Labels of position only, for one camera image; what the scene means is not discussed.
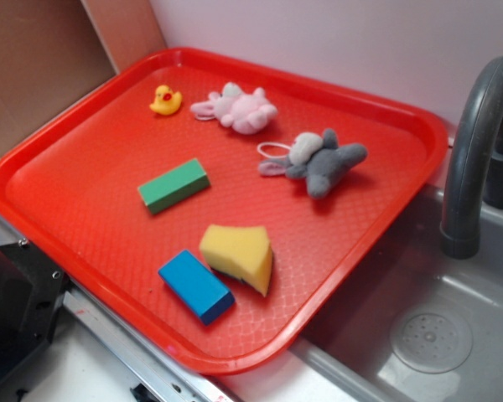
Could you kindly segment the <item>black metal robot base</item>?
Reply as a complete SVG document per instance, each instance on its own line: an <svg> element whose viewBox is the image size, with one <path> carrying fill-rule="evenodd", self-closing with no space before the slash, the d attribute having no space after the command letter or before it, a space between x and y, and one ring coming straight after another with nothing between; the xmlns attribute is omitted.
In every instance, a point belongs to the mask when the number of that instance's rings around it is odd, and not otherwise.
<svg viewBox="0 0 503 402"><path fill-rule="evenodd" d="M0 378L52 343L68 282L36 245L0 246Z"/></svg>

